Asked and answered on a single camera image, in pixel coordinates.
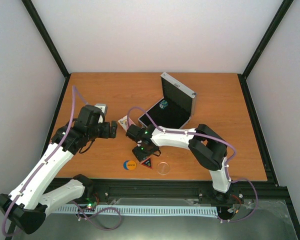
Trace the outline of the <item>red black triangular button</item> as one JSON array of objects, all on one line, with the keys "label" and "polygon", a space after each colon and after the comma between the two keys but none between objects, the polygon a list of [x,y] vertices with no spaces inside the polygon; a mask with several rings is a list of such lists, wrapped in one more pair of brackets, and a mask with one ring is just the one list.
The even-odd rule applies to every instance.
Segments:
[{"label": "red black triangular button", "polygon": [[144,166],[144,167],[149,168],[149,169],[152,169],[152,168],[153,168],[151,158],[148,158],[148,159],[142,161],[140,164],[141,164],[142,166]]}]

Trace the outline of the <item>clear round dealer button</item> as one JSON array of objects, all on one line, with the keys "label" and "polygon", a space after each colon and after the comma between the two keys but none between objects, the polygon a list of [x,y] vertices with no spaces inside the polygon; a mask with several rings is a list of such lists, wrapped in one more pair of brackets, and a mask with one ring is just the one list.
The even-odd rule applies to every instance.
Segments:
[{"label": "clear round dealer button", "polygon": [[156,170],[160,175],[167,175],[170,171],[170,165],[166,162],[160,162],[157,165]]}]

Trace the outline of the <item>black aluminium frame rail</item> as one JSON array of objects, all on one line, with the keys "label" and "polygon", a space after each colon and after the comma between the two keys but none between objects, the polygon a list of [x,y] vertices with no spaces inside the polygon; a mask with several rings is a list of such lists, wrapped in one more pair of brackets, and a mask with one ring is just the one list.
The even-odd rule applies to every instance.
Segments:
[{"label": "black aluminium frame rail", "polygon": [[217,193],[211,181],[93,179],[93,191],[103,203],[120,198],[198,199],[201,204],[229,205],[236,200],[255,200],[245,180],[232,183],[228,193]]}]

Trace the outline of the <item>aluminium poker case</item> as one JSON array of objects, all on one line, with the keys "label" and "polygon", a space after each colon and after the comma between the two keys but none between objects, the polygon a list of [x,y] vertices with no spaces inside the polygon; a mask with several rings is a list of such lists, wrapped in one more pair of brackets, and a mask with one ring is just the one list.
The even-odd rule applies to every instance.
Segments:
[{"label": "aluminium poker case", "polygon": [[[141,115],[138,122],[148,126],[152,119],[157,126],[181,129],[195,113],[197,93],[166,72],[160,77],[163,97],[149,108],[146,114]],[[168,102],[165,109],[159,107],[162,100]]]}]

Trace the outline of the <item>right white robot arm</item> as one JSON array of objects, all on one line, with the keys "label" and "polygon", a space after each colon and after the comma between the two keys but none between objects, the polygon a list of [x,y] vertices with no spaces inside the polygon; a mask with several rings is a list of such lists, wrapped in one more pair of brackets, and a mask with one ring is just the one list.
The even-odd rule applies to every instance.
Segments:
[{"label": "right white robot arm", "polygon": [[163,126],[139,127],[134,124],[127,129],[126,136],[137,143],[132,153],[140,163],[152,155],[160,156],[160,147],[175,147],[189,150],[197,162],[209,170],[212,190],[206,195],[219,202],[229,199],[231,177],[229,175],[228,150],[231,145],[205,124],[196,128],[174,129]]}]

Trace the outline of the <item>orange blue round button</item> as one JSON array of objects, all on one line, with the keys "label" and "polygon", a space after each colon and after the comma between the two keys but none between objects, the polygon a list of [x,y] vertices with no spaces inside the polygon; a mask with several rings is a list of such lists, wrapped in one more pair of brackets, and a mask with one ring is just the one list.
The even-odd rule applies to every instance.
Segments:
[{"label": "orange blue round button", "polygon": [[135,170],[137,167],[137,163],[134,160],[126,160],[123,163],[123,168],[127,171]]}]

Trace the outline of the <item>playing card deck box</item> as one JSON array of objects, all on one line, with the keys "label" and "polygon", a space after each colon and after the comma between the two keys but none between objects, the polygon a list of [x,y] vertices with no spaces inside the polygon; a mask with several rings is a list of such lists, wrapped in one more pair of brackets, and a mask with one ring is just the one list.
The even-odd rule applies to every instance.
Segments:
[{"label": "playing card deck box", "polygon": [[128,118],[127,115],[119,119],[117,122],[124,129],[125,132],[127,132],[129,126],[135,125],[135,123],[130,118]]}]

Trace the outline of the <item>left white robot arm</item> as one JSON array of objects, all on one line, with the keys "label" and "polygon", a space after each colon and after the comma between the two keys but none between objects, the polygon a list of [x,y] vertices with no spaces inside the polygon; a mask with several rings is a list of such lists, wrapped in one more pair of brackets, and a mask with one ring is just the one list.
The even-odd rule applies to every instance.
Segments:
[{"label": "left white robot arm", "polygon": [[51,213],[72,200],[88,201],[92,206],[97,203],[93,181],[82,174],[50,192],[46,189],[62,167],[77,153],[88,151],[97,138],[116,137],[118,125],[106,122],[106,113],[106,104],[85,105],[77,118],[56,131],[27,177],[9,194],[0,194],[0,210],[6,220],[30,235]]}]

